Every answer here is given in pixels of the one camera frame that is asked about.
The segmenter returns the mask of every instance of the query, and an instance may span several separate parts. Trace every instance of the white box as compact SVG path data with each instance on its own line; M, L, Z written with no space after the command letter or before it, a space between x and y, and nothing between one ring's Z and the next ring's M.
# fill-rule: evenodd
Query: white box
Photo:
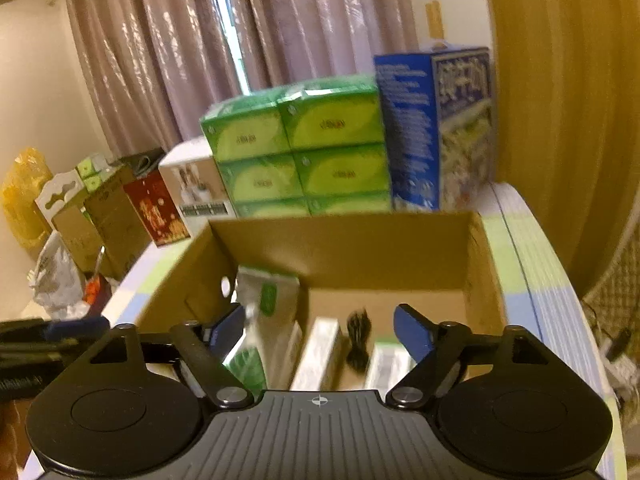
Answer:
M191 236L211 219L236 217L204 136L175 146L158 169Z
M380 398L385 400L386 393L396 386L414 366L414 360L399 342L376 341L373 345L364 389L377 390Z
M338 320L316 317L290 389L299 392L331 389L341 349L342 332Z

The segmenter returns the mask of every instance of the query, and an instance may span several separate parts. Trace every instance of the blue packaging box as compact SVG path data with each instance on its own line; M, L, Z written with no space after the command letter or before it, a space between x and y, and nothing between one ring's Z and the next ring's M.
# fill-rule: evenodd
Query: blue packaging box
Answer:
M375 57L396 210L466 208L492 167L487 48Z

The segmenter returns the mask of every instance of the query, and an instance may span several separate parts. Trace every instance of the window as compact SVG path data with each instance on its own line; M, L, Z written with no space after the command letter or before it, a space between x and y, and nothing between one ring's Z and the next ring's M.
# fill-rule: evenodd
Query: window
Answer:
M231 50L231 56L234 60L234 66L236 67L236 73L238 74L238 80L240 81L240 88L242 93L247 95L249 93L249 83L246 78L246 72L244 70L244 63L242 62L242 53L240 52L240 43L238 41L238 34L233 20L231 19L233 13L231 10L231 0L216 0L218 7L220 8L220 15L222 17L222 30L225 33L226 42Z

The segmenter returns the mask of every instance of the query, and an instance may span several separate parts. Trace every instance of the stacked tissue boxes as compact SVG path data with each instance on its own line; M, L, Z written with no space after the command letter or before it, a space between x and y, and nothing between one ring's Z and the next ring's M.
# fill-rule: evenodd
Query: stacked tissue boxes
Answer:
M325 78L214 105L202 119L241 217L390 209L373 76Z
M201 121L236 214L308 216L277 87L215 104Z
M293 85L279 107L312 215L390 209L385 130L373 76Z

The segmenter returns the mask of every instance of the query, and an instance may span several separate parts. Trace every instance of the open cardboard box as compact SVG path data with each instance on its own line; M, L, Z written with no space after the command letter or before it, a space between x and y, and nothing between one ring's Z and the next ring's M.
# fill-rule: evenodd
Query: open cardboard box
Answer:
M369 346L393 336L393 311L408 303L434 322L453 320L476 333L500 334L504 305L480 218L455 214L359 214L212 222L191 242L140 318L144 332L164 331L229 309L220 283L239 264L296 274L300 326L316 316L346 319L367 309ZM342 368L337 389L362 384Z

